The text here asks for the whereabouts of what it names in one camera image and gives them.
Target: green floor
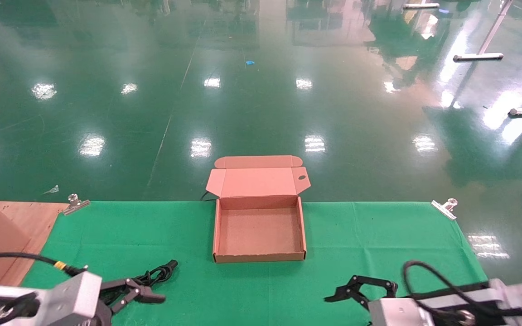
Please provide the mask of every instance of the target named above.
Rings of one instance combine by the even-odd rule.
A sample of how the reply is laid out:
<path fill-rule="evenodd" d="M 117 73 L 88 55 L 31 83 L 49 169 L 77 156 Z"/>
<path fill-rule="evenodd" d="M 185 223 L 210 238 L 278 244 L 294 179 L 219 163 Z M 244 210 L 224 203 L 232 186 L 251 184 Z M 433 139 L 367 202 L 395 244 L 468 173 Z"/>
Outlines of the green floor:
<path fill-rule="evenodd" d="M 0 0 L 0 200 L 198 200 L 218 157 L 293 154 L 305 202 L 456 198 L 520 282 L 522 6 L 472 65 L 501 0 L 439 2 Z"/>

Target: table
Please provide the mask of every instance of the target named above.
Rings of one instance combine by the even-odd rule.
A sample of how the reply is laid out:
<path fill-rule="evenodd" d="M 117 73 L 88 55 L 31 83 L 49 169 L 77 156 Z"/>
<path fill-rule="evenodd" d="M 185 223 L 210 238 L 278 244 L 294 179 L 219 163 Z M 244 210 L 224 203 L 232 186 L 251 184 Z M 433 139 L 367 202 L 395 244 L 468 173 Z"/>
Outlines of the table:
<path fill-rule="evenodd" d="M 455 284 L 487 280 L 456 221 L 429 202 L 305 202 L 303 217 L 306 260 L 216 264 L 215 202 L 93 201 L 58 217 L 41 254 L 87 264 L 106 281 L 177 260 L 172 278 L 154 287 L 166 302 L 133 302 L 114 317 L 118 326 L 365 325 L 369 314 L 357 302 L 323 298 L 354 274 L 393 280 L 404 296 L 401 267 L 410 259 L 428 262 Z M 411 276 L 417 291 L 444 287 L 421 270 Z M 23 286 L 64 280 L 35 262 Z M 371 299 L 384 293 L 364 287 Z"/>
<path fill-rule="evenodd" d="M 502 59 L 503 58 L 502 53 L 485 53 L 485 51 L 487 50 L 489 44 L 493 40 L 493 37 L 495 37 L 497 30 L 499 29 L 499 27 L 501 27 L 501 23 L 505 19 L 505 16 L 507 15 L 507 11 L 509 11 L 509 8 L 511 8 L 511 6 L 513 5 L 513 2 L 514 2 L 514 0 L 507 0 L 507 2 L 505 2 L 503 8 L 501 8 L 501 12 L 499 12 L 497 20 L 495 20 L 495 23 L 491 27 L 491 30 L 488 32 L 487 37 L 484 39 L 483 44 L 481 45 L 480 49 L 478 50 L 478 53 L 457 54 L 454 56 L 453 60 L 459 62 L 459 61 Z"/>
<path fill-rule="evenodd" d="M 499 12 L 499 15 L 497 17 L 497 20 L 495 20 L 495 23 L 491 27 L 491 30 L 488 32 L 487 37 L 484 39 L 483 44 L 481 45 L 480 49 L 478 50 L 478 53 L 473 54 L 457 54 L 454 56 L 453 60 L 456 62 L 461 61 L 476 61 L 476 60 L 494 60 L 499 59 L 501 60 L 503 58 L 503 53 L 485 53 L 489 44 L 491 43 L 493 37 L 495 37 L 495 34 L 497 33 L 497 30 L 499 27 L 501 27 L 501 23 L 505 19 L 505 16 L 507 15 L 507 11 L 509 11 L 509 8 L 513 5 L 514 0 L 507 0 L 505 2 L 503 8 L 501 8 L 501 12 Z M 522 110 L 516 110 L 512 109 L 509 112 L 510 115 L 513 115 L 514 117 L 520 117 L 522 116 Z"/>

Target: metal clip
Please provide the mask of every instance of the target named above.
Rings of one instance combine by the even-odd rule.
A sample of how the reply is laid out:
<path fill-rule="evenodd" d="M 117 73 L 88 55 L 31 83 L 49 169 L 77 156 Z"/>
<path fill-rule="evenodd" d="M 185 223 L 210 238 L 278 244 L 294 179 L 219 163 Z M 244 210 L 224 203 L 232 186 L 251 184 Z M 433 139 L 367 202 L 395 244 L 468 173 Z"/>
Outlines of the metal clip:
<path fill-rule="evenodd" d="M 433 200 L 431 204 L 432 206 L 436 207 L 436 209 L 438 209 L 441 213 L 443 213 L 444 216 L 448 217 L 452 221 L 456 219 L 456 216 L 452 214 L 452 211 L 458 205 L 458 200 L 450 198 L 443 205 L 439 204 L 436 200 Z"/>
<path fill-rule="evenodd" d="M 71 213 L 79 210 L 80 208 L 83 208 L 83 207 L 88 206 L 90 204 L 89 200 L 81 201 L 78 198 L 77 194 L 69 195 L 68 196 L 68 200 L 70 201 L 70 206 L 68 206 L 68 208 L 64 209 L 64 211 L 62 212 L 62 213 L 64 213 L 64 215 L 71 214 Z"/>

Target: wooden board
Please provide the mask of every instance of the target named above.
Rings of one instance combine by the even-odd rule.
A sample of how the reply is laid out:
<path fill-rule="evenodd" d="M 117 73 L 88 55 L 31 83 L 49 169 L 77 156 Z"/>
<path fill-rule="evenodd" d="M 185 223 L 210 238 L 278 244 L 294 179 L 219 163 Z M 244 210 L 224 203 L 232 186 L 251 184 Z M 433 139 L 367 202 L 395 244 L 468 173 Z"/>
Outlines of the wooden board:
<path fill-rule="evenodd" d="M 50 202 L 0 201 L 0 211 L 29 236 L 24 252 L 39 254 L 48 241 L 58 214 L 68 204 Z M 0 285 L 18 287 L 31 268 L 33 260 L 17 259 L 0 281 Z"/>

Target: open cardboard box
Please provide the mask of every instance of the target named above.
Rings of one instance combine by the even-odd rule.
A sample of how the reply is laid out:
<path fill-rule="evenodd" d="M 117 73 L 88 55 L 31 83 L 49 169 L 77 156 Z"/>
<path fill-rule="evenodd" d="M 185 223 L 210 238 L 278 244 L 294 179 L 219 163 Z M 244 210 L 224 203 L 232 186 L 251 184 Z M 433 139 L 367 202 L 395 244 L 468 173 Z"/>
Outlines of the open cardboard box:
<path fill-rule="evenodd" d="M 217 263 L 304 260 L 301 198 L 310 187 L 292 155 L 222 157 L 207 191 L 219 196 L 213 258 Z"/>

